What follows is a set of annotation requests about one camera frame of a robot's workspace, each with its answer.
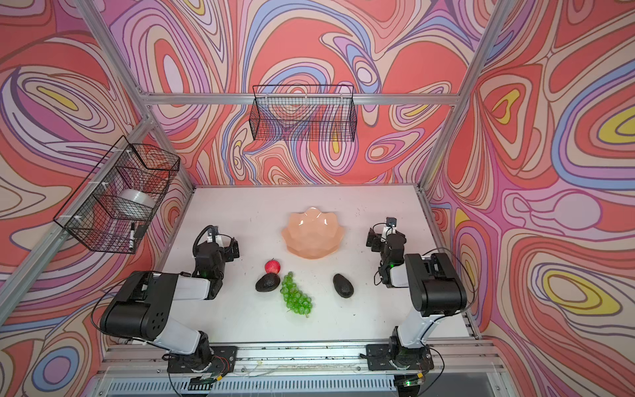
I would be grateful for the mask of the red fake apple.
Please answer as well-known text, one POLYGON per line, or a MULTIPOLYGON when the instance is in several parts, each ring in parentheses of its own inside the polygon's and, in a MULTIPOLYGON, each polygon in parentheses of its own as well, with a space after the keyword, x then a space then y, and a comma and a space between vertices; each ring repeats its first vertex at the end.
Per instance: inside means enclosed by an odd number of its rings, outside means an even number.
POLYGON ((277 261, 276 259, 271 259, 269 261, 267 261, 267 263, 265 264, 265 270, 267 274, 279 274, 280 270, 281 270, 281 265, 279 264, 279 261, 277 261))

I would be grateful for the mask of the dark avocado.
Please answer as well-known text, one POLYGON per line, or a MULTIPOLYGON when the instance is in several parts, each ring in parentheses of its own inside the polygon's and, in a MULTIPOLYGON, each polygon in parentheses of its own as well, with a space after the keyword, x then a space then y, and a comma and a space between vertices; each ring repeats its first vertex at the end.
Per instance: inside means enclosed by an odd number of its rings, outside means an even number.
POLYGON ((337 294, 343 299, 349 299, 354 295, 354 286, 342 274, 335 274, 332 278, 332 283, 337 294))
POLYGON ((258 281, 256 281, 256 291, 266 293, 274 291, 280 284, 280 277, 276 273, 266 273, 258 281))

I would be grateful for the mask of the pink faceted fruit bowl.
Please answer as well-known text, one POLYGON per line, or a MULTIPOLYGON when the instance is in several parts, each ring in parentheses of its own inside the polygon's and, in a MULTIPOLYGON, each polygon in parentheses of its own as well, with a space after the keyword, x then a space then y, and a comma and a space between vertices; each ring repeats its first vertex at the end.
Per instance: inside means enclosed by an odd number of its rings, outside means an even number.
POLYGON ((345 233, 335 213, 312 207, 303 213, 291 213, 281 235, 290 253, 317 260, 337 251, 345 233))

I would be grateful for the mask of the green fake grape bunch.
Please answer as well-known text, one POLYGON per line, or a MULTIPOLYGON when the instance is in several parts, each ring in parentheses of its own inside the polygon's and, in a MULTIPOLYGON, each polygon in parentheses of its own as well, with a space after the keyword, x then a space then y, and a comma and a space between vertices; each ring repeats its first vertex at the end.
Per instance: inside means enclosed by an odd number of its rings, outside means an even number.
POLYGON ((309 317, 309 314, 311 314, 313 310, 313 301, 307 294, 299 289, 293 272, 289 272, 283 277, 280 293, 289 311, 309 317))

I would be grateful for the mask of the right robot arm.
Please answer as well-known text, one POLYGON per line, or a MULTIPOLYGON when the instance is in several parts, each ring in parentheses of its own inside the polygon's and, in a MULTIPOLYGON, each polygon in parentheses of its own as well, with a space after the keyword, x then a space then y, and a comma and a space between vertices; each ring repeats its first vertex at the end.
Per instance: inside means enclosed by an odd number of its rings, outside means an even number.
POLYGON ((433 369, 428 339, 443 319, 467 309, 468 294, 448 254, 436 249, 408 254, 406 236, 392 224, 382 225, 380 233, 370 228, 365 243, 380 254, 374 282, 392 289, 407 289, 412 308, 402 324, 394 328, 388 342, 367 345, 363 357, 372 372, 428 372, 433 369))

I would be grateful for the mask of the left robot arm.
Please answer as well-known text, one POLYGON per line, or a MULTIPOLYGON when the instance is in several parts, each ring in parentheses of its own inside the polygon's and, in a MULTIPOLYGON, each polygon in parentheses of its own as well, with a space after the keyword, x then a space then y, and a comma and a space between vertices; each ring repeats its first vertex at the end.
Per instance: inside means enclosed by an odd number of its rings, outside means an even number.
POLYGON ((136 271, 123 282, 99 319, 110 337, 145 342, 165 351, 167 372, 225 376, 235 367, 236 347, 212 347, 208 334, 191 329, 171 314, 175 302, 210 301, 218 297, 225 267, 240 257, 239 243, 209 225, 196 237, 191 273, 136 271))

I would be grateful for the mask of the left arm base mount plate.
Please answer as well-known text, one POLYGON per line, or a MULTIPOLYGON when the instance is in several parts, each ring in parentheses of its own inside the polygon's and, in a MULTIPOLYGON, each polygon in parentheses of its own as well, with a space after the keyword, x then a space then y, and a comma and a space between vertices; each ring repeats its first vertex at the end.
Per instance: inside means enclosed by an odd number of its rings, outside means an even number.
POLYGON ((162 359, 170 374, 226 375, 234 371, 237 353, 236 346, 213 346, 191 355, 165 353, 162 359))

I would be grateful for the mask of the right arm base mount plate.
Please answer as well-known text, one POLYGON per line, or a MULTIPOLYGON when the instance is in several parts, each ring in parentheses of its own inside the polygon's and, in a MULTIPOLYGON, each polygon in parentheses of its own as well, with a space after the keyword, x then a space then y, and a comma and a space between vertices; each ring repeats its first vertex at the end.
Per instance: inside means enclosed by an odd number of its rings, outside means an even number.
POLYGON ((427 373, 435 368, 428 347, 409 349, 384 344, 368 344, 360 356, 366 360, 372 372, 415 371, 427 373))

